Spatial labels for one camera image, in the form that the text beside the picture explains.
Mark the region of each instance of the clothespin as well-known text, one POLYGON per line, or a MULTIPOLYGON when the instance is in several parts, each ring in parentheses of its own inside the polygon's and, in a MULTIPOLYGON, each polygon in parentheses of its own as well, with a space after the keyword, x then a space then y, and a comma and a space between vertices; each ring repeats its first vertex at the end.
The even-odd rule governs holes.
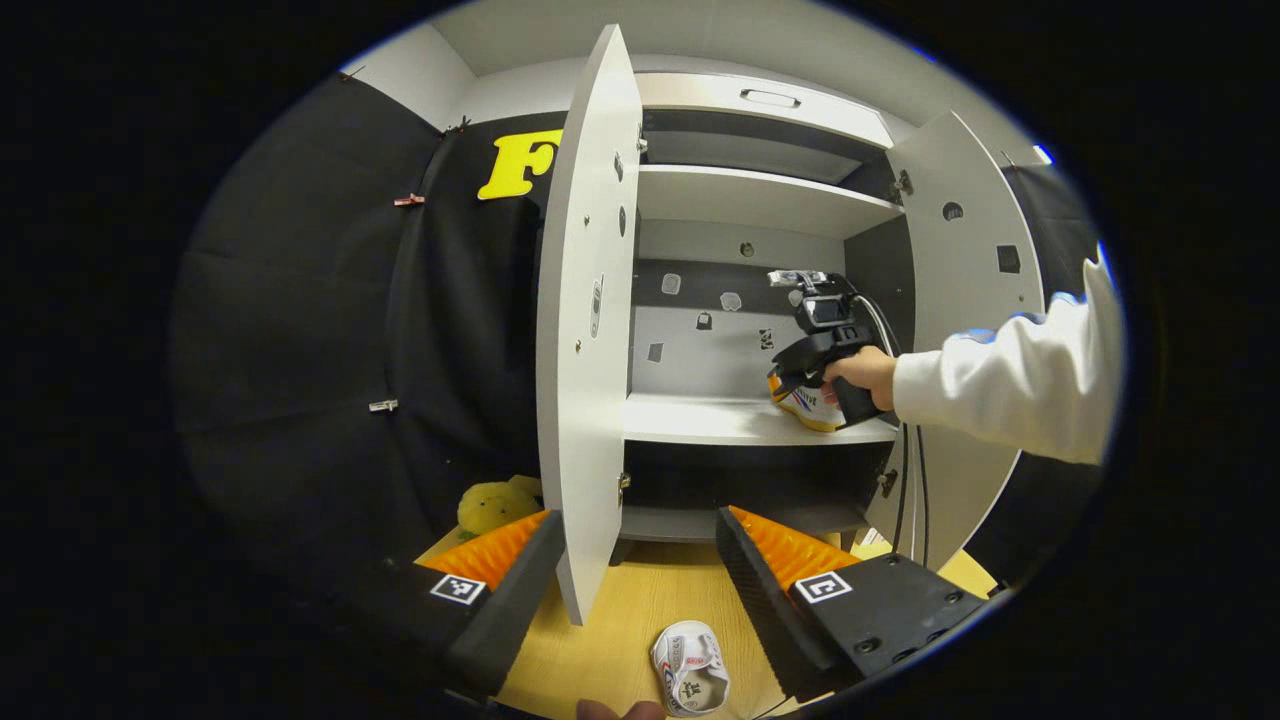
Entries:
MULTIPOLYGON (((356 68, 356 73, 358 73, 362 69, 365 69, 365 65, 360 65, 358 68, 356 68)), ((342 76, 342 79, 339 79, 338 82, 347 82, 348 79, 353 78, 356 73, 351 73, 348 76, 347 73, 339 72, 338 74, 342 76)))

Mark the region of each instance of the stuffed toy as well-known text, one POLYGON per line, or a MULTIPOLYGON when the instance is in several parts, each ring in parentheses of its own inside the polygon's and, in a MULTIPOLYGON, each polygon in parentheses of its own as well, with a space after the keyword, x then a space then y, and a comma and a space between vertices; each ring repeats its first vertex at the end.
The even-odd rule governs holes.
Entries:
POLYGON ((471 539, 541 511, 534 500, 541 495, 541 483, 527 475, 471 486, 458 502, 458 537, 471 539))

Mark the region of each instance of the human hand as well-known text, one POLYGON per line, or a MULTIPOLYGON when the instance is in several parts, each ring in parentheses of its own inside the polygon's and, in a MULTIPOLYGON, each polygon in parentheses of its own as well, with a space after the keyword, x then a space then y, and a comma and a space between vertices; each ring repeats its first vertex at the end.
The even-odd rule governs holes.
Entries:
POLYGON ((893 409, 893 369, 897 359, 884 355, 874 345, 863 346, 852 357, 844 357, 827 365, 823 373, 822 397, 828 405, 836 405, 836 388, 831 382, 845 378, 849 384, 872 391, 872 402, 881 413, 893 409))
POLYGON ((618 714, 603 702, 582 698, 577 701, 577 720, 667 720, 667 711, 657 702, 643 700, 618 717, 618 714))

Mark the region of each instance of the shoe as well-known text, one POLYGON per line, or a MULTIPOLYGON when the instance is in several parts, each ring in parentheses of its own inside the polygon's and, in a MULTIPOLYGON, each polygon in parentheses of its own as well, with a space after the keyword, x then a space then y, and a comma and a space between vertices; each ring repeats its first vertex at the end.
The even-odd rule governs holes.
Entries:
MULTIPOLYGON (((782 379, 769 374, 769 396, 773 397, 780 387, 782 379)), ((840 406, 828 405, 822 398, 822 392, 814 388, 797 387, 782 397, 773 397, 773 404, 799 418, 806 428, 818 432, 833 433, 845 424, 845 414, 840 411, 840 406)))
POLYGON ((728 701, 728 670, 716 634, 705 623, 684 620, 653 646, 653 667, 666 688, 667 714, 698 717, 728 701))

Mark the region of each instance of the white sleeve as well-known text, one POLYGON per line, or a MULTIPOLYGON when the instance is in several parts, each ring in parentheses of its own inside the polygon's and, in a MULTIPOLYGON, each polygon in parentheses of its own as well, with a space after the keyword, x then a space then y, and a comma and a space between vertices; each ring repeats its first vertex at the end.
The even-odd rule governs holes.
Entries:
POLYGON ((942 350, 899 357, 897 416, 1069 462, 1102 462, 1125 337, 1101 246, 1098 260, 1084 263, 1084 301, 1055 293, 1044 315, 1020 313, 996 332, 969 331, 942 350))

